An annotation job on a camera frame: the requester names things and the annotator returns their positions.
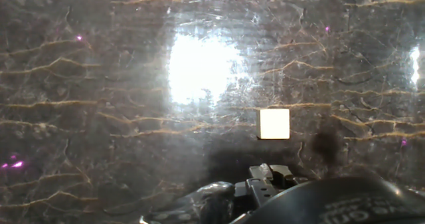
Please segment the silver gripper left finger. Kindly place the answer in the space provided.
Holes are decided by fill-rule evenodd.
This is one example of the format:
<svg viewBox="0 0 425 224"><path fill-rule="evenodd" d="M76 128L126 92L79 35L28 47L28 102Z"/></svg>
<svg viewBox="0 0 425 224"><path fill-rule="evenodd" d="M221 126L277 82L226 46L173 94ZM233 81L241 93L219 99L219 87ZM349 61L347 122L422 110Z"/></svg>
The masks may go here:
<svg viewBox="0 0 425 224"><path fill-rule="evenodd" d="M235 198L247 197L260 207L278 194L273 186L273 172L268 164L249 167L251 178L235 184Z"/></svg>

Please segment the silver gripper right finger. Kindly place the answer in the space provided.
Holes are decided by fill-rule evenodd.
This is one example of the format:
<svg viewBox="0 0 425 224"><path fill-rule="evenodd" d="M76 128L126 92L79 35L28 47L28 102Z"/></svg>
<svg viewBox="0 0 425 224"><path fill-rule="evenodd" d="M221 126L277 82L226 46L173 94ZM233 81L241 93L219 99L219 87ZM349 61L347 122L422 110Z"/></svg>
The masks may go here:
<svg viewBox="0 0 425 224"><path fill-rule="evenodd" d="M272 180L271 183L277 188L291 188L298 184L295 176L288 166L271 165Z"/></svg>

